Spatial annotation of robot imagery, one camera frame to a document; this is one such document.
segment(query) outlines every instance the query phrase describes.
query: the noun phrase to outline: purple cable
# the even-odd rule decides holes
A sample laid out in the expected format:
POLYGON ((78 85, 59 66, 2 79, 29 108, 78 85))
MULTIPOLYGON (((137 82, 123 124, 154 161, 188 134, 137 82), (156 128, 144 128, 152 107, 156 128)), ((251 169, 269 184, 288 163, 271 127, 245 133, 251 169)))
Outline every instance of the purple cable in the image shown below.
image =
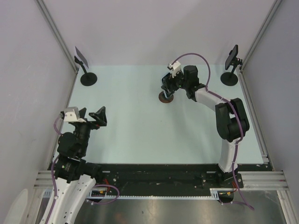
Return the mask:
POLYGON ((111 201, 109 201, 109 202, 100 203, 100 202, 93 202, 93 201, 91 201, 92 204, 110 204, 110 203, 114 202, 120 196, 120 191, 118 190, 118 188, 116 186, 113 186, 113 185, 110 185, 110 184, 98 184, 98 185, 94 185, 94 188, 96 188, 96 187, 113 188, 113 189, 115 189, 117 191, 117 196, 114 199, 112 199, 111 201))
POLYGON ((61 119, 61 116, 60 116, 61 114, 59 114, 59 116, 56 118, 56 120, 55 120, 55 122, 54 122, 54 130, 56 131, 56 133, 58 134, 58 135, 62 135, 62 133, 57 129, 57 127, 56 127, 56 125, 57 125, 57 122, 59 121, 59 119, 61 119))
POLYGON ((209 82, 210 82, 210 77, 211 77, 211 69, 210 69, 210 65, 209 65, 209 63, 207 62, 207 60, 206 60, 202 55, 197 54, 197 53, 186 53, 186 54, 183 54, 183 55, 181 55, 180 57, 178 57, 176 60, 174 60, 173 63, 171 63, 171 65, 173 65, 178 59, 180 59, 180 58, 182 58, 182 57, 184 57, 184 56, 187 56, 187 55, 196 55, 196 56, 198 56, 198 57, 201 57, 201 58, 206 62, 207 68, 208 68, 208 70, 209 70, 209 76, 208 76, 208 78, 207 78, 207 82, 206 82, 206 91, 207 91, 207 90, 208 90, 208 89, 207 89, 207 85, 209 84, 209 82))
POLYGON ((55 176, 54 176, 54 165, 55 163, 57 162, 59 158, 59 155, 56 157, 56 159, 52 162, 52 166, 51 166, 51 177, 52 177, 52 182, 53 182, 53 187, 54 187, 54 198, 53 198, 53 202, 52 202, 52 205, 51 205, 51 208, 50 208, 50 211, 48 213, 48 216, 47 216, 47 219, 46 219, 46 224, 48 223, 49 219, 50 219, 50 216, 52 214, 52 211, 53 211, 53 208, 54 208, 54 205, 55 205, 55 202, 56 202, 56 199, 55 197, 57 196, 57 185, 56 185, 56 181, 55 181, 55 176))
POLYGON ((207 86, 208 86, 208 84, 209 84, 209 82, 210 82, 211 69, 210 69, 210 65, 209 65, 209 63, 207 62, 207 60, 206 60, 202 55, 197 54, 197 53, 186 53, 186 54, 183 54, 183 55, 179 56, 176 60, 174 60, 173 63, 172 63, 172 65, 173 65, 178 59, 180 59, 180 58, 182 58, 182 57, 184 57, 184 56, 186 56, 186 55, 196 55, 196 56, 199 56, 199 57, 201 57, 201 58, 206 62, 206 65, 207 65, 207 67, 208 67, 208 69, 209 69, 209 75, 208 75, 208 79, 207 79, 207 82, 206 82, 206 91, 207 91, 208 93, 210 93, 210 94, 216 96, 217 98, 223 100, 224 102, 228 103, 228 105, 231 107, 231 109, 232 109, 232 111, 233 111, 233 113, 234 113, 234 115, 235 115, 236 121, 237 121, 238 126, 239 126, 239 129, 240 129, 241 137, 240 137, 240 139, 235 143, 235 154, 234 154, 234 158, 233 158, 233 161, 232 161, 232 171, 233 171, 234 181, 235 181, 235 183, 236 183, 236 185, 237 185, 237 189, 238 189, 238 191, 239 191, 239 193, 240 193, 240 196, 241 196, 241 198, 243 199, 244 202, 232 202, 232 203, 234 203, 234 204, 244 204, 244 205, 247 205, 251 210, 255 210, 254 207, 252 207, 252 206, 246 201, 246 199, 245 199, 243 193, 242 193, 241 190, 240 190, 240 187, 239 187, 239 185, 238 185, 237 178, 236 178, 236 176, 235 176, 235 162, 236 162, 236 160, 237 160, 237 155, 238 155, 238 144, 239 144, 239 142, 241 142, 241 141, 243 140, 243 138, 244 138, 244 135, 243 135, 243 129, 242 129, 242 126, 241 126, 240 119, 239 119, 239 117, 238 117, 238 115, 237 115, 237 112, 235 111, 234 106, 231 104, 231 102, 230 102, 229 100, 227 100, 227 99, 221 97, 220 95, 218 95, 218 94, 216 94, 216 93, 214 93, 214 92, 212 92, 212 91, 209 91, 209 89, 207 88, 207 86))

